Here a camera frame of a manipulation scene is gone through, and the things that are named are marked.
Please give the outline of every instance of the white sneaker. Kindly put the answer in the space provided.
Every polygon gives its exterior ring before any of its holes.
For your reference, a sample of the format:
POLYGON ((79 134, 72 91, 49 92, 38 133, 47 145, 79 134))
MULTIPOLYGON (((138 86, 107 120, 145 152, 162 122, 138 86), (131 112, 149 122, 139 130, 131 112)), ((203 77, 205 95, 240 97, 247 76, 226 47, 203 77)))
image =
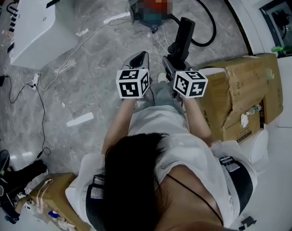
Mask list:
POLYGON ((166 78, 166 73, 159 73, 158 75, 158 83, 165 81, 166 83, 169 83, 169 80, 166 78))

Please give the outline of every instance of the plug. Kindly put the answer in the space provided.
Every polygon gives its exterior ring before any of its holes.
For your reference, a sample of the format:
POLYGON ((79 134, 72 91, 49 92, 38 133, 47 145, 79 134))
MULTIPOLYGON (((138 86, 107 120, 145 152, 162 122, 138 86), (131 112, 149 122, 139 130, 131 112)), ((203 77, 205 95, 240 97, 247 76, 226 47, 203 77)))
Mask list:
POLYGON ((33 90, 36 90, 38 83, 39 83, 39 78, 40 78, 40 74, 36 73, 33 80, 32 80, 33 90))

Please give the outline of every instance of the gray tile floor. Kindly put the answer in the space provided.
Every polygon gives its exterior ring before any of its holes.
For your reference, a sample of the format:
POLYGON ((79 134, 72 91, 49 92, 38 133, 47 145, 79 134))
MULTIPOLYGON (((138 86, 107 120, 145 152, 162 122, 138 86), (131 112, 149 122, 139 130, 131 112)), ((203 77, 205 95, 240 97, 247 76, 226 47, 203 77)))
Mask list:
MULTIPOLYGON (((74 0, 74 12, 78 30, 89 31, 80 41, 86 39, 103 21, 123 13, 127 0, 74 0)), ((191 44, 187 61, 198 68, 219 59, 247 54, 239 28, 223 0, 202 0, 216 21, 217 36, 205 48, 191 44)), ((196 22, 193 38, 206 42, 212 35, 212 26, 204 9, 193 0, 173 0, 173 13, 177 18, 188 17, 196 22)), ((154 81, 163 72, 162 56, 166 53, 159 45, 156 35, 138 22, 118 21, 116 26, 105 26, 91 37, 72 56, 72 68, 62 72, 47 91, 40 89, 46 109, 44 128, 45 146, 52 153, 41 158, 51 173, 78 173, 82 157, 101 150, 105 133, 115 116, 120 99, 115 84, 116 71, 132 54, 148 51, 150 73, 154 81), (92 112, 94 119, 78 126, 67 127, 66 122, 85 113, 92 112)), ((178 25, 170 20, 164 25, 168 43, 175 39, 178 25)), ((3 12, 0 18, 0 75, 10 75, 13 87, 11 99, 22 87, 20 67, 10 66, 6 50, 9 40, 2 34, 9 28, 9 14, 3 12)), ((164 47, 166 42, 160 36, 164 47)), ((45 88, 56 72, 73 52, 66 52, 41 69, 41 85, 45 88)), ((33 69, 23 69, 23 81, 29 81, 35 74, 33 69)), ((25 87, 18 100, 10 104, 8 100, 10 84, 5 80, 0 88, 0 149, 9 150, 11 163, 15 169, 28 165, 41 150, 43 141, 43 109, 38 93, 25 87)))

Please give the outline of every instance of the cardboard box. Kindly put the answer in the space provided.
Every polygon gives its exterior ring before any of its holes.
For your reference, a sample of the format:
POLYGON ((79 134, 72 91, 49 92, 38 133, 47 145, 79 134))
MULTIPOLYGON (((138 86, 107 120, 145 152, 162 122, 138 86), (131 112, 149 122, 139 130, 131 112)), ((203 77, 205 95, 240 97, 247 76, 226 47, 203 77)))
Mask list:
POLYGON ((66 174, 50 174, 42 181, 34 190, 31 191, 30 197, 36 202, 38 191, 44 182, 48 179, 53 179, 53 183, 48 188, 43 196, 43 202, 48 205, 50 210, 56 211, 61 217, 66 219, 68 223, 75 225, 78 231, 89 231, 90 226, 83 222, 71 207, 66 198, 65 190, 76 178, 73 173, 66 174))
POLYGON ((260 120, 262 123, 269 124, 283 111, 283 93, 280 71, 275 54, 266 53, 257 56, 264 61, 268 84, 268 92, 260 103, 263 107, 260 111, 260 120))
POLYGON ((245 128, 240 123, 240 116, 259 104, 267 92, 263 64, 259 57, 246 56, 208 64, 201 70, 207 75, 208 86, 198 103, 214 140, 240 142, 259 130, 259 114, 249 116, 245 128), (208 75, 210 68, 220 69, 208 75))

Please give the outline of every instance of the white shirt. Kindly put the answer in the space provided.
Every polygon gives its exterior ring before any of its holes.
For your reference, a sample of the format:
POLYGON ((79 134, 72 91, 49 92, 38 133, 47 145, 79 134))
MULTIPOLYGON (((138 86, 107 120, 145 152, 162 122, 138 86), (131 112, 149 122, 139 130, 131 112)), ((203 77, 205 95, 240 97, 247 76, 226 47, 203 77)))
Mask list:
MULTIPOLYGON (((189 133, 187 121, 174 107, 169 105, 146 108, 133 114, 128 135, 139 133, 166 133, 165 150, 155 171, 159 182, 176 165, 187 166, 200 179, 204 187, 215 199, 225 227, 229 227, 239 215, 239 199, 228 172, 220 165, 218 158, 232 156, 248 170, 253 190, 257 184, 255 171, 241 154, 236 141, 225 141, 209 148, 200 138, 189 133)), ((95 174, 102 172, 103 156, 88 154, 84 156, 78 176, 76 199, 78 215, 90 224, 86 215, 86 192, 95 174)))

